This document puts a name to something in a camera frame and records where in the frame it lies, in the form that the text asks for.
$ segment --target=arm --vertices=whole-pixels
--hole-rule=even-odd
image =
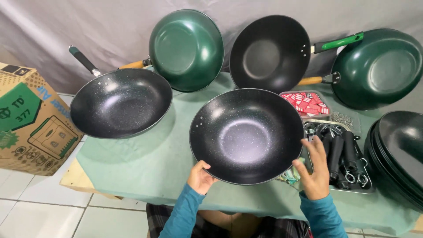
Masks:
[[[294,160],[293,166],[301,176],[304,191],[301,191],[301,211],[310,223],[314,238],[347,238],[342,220],[329,194],[329,170],[327,168],[326,153],[323,143],[318,136],[310,143],[301,140],[310,153],[314,172],[309,175],[300,160]]]
[[[315,238],[347,238],[342,219],[339,216],[331,195],[311,201],[304,191],[299,194],[301,198],[301,211],[304,213],[313,236]]]
[[[204,161],[199,161],[192,169],[188,181],[179,195],[175,207],[168,221],[161,231],[159,238],[188,238],[198,212],[198,206],[206,197],[213,183],[219,181],[213,178],[204,169],[209,169]]]
[[[159,238],[191,237],[198,206],[205,197],[186,183]]]

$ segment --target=wooden handle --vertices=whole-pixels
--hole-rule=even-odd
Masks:
[[[138,61],[138,62],[134,62],[134,63],[124,65],[124,66],[120,67],[119,69],[143,68],[143,67],[144,67],[143,61]]]
[[[323,80],[322,77],[305,77],[298,83],[298,85],[309,85],[309,84],[321,83],[322,80]]]

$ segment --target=person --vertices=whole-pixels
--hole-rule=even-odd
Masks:
[[[304,190],[299,193],[300,208],[310,224],[312,237],[347,238],[342,220],[329,194],[329,170],[323,144],[317,136],[314,136],[311,143],[305,139],[301,143],[309,151],[314,173],[309,175],[305,165],[298,159],[292,164],[301,176]],[[147,204],[148,226],[152,238],[222,238],[230,235],[228,230],[198,215],[198,206],[210,187],[218,181],[204,171],[209,168],[210,165],[206,162],[199,161],[191,169],[175,207]],[[306,238],[310,237],[308,230],[304,221],[264,217],[251,237]]]

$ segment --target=blue long sleeve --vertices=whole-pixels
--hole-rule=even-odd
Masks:
[[[309,200],[304,191],[299,196],[301,211],[310,223],[314,238],[348,238],[330,194],[315,201]]]
[[[159,238],[191,237],[198,206],[205,197],[198,194],[186,183]]]

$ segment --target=cardboard box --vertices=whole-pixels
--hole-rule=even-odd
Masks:
[[[0,63],[0,168],[51,176],[83,135],[36,69]]]

